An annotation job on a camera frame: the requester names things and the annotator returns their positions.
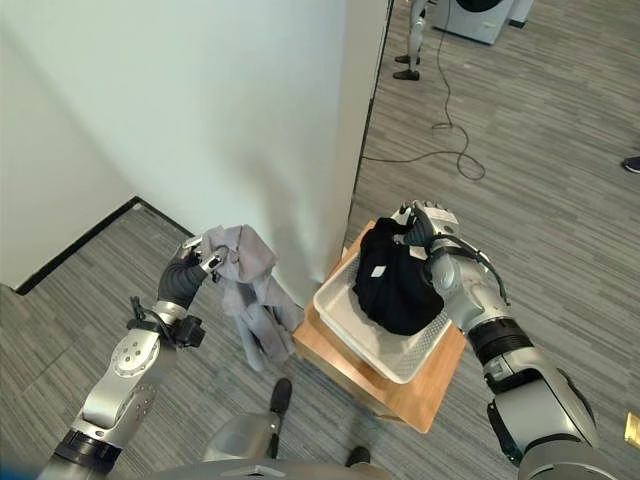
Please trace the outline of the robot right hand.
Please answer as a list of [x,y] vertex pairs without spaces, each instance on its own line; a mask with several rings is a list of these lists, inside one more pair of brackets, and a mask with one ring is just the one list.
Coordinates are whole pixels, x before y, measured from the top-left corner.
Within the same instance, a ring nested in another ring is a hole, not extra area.
[[460,230],[456,216],[433,201],[405,201],[391,218],[408,228],[407,232],[394,235],[396,241],[426,251],[432,248],[438,236],[458,235]]

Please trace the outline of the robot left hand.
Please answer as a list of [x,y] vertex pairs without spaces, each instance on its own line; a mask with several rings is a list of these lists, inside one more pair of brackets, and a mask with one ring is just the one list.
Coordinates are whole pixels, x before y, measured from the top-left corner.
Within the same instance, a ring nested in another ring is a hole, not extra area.
[[219,246],[209,254],[203,252],[202,236],[185,240],[165,267],[158,285],[158,300],[188,310],[208,276],[224,263],[229,249]]

